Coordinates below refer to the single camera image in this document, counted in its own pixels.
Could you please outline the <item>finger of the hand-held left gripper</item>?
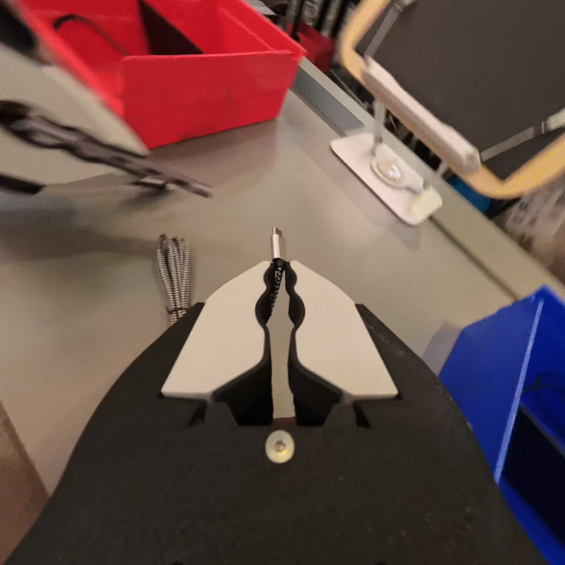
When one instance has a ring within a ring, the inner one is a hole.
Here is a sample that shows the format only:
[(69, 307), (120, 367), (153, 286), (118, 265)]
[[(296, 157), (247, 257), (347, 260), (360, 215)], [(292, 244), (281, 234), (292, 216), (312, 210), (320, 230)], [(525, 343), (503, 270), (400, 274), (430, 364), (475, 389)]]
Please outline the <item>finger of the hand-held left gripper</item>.
[(61, 189), (107, 188), (133, 181), (131, 175), (119, 169), (82, 161), (62, 150), (29, 144), (3, 129), (1, 176)]
[[(212, 196), (201, 181), (153, 161), (137, 134), (66, 71), (5, 44), (1, 129), (29, 144), (126, 172), (133, 181), (125, 185)], [(44, 189), (52, 188), (1, 176), (2, 192), (36, 195)]]

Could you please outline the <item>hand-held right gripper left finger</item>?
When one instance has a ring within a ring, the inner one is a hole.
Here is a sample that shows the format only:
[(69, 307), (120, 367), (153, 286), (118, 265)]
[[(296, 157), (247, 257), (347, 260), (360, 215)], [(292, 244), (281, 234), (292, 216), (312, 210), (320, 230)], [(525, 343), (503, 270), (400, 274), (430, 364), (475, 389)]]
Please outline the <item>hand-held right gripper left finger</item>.
[(208, 297), (161, 388), (164, 397), (209, 400), (263, 359), (265, 329), (256, 307), (270, 267), (262, 261)]

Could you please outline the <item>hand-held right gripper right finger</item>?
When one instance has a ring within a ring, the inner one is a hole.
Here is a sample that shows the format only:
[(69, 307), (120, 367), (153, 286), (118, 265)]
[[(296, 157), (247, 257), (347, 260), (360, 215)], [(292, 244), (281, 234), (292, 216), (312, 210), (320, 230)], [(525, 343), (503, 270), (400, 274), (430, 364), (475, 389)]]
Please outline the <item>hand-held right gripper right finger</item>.
[(391, 399), (398, 389), (354, 301), (292, 260), (287, 264), (288, 378), (303, 404)]

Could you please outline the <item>red storage bin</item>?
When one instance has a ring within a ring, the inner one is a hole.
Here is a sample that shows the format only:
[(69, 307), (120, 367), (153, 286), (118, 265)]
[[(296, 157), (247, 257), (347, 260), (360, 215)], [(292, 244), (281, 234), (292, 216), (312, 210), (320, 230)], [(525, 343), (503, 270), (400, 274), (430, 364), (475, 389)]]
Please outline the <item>red storage bin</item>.
[(305, 50), (245, 1), (145, 1), (203, 54), (150, 55), (138, 1), (20, 1), (54, 59), (148, 148), (275, 119)]

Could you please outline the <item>blue storage bin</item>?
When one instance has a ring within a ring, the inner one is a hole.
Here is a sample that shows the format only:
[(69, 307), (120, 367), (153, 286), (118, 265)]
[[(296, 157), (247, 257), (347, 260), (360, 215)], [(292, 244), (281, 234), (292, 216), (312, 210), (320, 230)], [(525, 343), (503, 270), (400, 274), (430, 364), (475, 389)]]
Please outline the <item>blue storage bin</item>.
[(564, 564), (564, 512), (541, 514), (503, 475), (520, 406), (564, 448), (564, 300), (548, 286), (464, 328), (440, 373), (512, 511), (550, 564)]

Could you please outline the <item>grey desk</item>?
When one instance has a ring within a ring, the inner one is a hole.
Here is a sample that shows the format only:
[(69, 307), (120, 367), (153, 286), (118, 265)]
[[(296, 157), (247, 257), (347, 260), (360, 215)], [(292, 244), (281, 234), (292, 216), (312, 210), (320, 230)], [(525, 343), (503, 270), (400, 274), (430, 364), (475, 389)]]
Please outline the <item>grey desk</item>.
[(95, 406), (167, 326), (154, 266), (162, 233), (188, 240), (192, 298), (289, 257), (377, 314), (417, 355), (542, 285), (564, 286), (445, 183), (410, 228), (347, 169), (338, 134), (292, 91), (271, 122), (161, 148), (212, 200), (133, 187), (1, 194), (1, 402), (51, 494)]

